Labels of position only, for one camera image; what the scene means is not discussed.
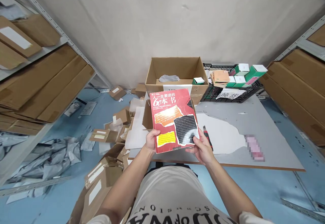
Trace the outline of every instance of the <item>paper scrap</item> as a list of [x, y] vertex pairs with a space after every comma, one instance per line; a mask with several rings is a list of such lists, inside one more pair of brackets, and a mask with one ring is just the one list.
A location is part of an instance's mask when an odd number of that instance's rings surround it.
[[227, 98], [227, 99], [232, 100], [232, 99], [235, 99], [238, 96], [242, 95], [244, 92], [246, 92], [246, 90], [233, 89], [233, 88], [224, 88], [216, 99]]

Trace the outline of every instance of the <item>plastic basket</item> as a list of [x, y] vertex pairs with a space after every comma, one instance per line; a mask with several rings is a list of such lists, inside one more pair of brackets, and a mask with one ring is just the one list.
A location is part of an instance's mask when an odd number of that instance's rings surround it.
[[[236, 65], [212, 65], [208, 63], [203, 63], [205, 70], [227, 70], [231, 72]], [[222, 92], [223, 88], [215, 87], [212, 84], [209, 85], [208, 89], [204, 93], [201, 101], [210, 101], [210, 102], [225, 102], [225, 103], [243, 103], [250, 96], [254, 95], [260, 89], [263, 89], [263, 85], [257, 80], [255, 81], [251, 87], [235, 87], [235, 89], [246, 90], [242, 95], [238, 96], [235, 99], [227, 99], [227, 98], [219, 98], [218, 95]]]

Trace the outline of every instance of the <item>paper sign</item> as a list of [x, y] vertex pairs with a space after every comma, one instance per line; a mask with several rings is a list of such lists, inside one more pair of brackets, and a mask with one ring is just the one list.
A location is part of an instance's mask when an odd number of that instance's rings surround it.
[[164, 88], [164, 91], [170, 91], [170, 90], [187, 88], [189, 90], [189, 93], [191, 94], [192, 85], [191, 84], [179, 84], [179, 85], [164, 84], [163, 85], [163, 88]]
[[233, 88], [224, 88], [222, 92], [218, 95], [216, 99], [219, 98], [227, 98], [227, 99], [235, 99], [238, 96], [242, 95], [246, 90], [243, 89], [233, 89]]
[[2, 33], [4, 36], [9, 38], [11, 41], [13, 41], [15, 44], [17, 44], [23, 49], [27, 49], [32, 46], [31, 43], [29, 43], [26, 39], [20, 36], [20, 34], [13, 30], [11, 27], [1, 28], [0, 33]]

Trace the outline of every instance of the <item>book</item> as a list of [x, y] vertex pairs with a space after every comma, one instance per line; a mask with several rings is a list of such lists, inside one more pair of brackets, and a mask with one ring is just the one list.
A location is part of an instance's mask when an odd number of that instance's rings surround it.
[[187, 88], [150, 94], [156, 153], [168, 152], [194, 145], [199, 132], [195, 110]]

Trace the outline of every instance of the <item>open cardboard box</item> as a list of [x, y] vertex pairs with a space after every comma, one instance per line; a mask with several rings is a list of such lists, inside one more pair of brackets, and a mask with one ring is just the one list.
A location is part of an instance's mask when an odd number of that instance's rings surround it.
[[[162, 75], [177, 75], [179, 81], [159, 82]], [[201, 77], [203, 85], [192, 85], [193, 79]], [[209, 86], [208, 78], [205, 73], [200, 57], [165, 57], [151, 58], [149, 71], [146, 78], [146, 88], [149, 93], [164, 91], [164, 85], [191, 85], [191, 99], [198, 104]]]

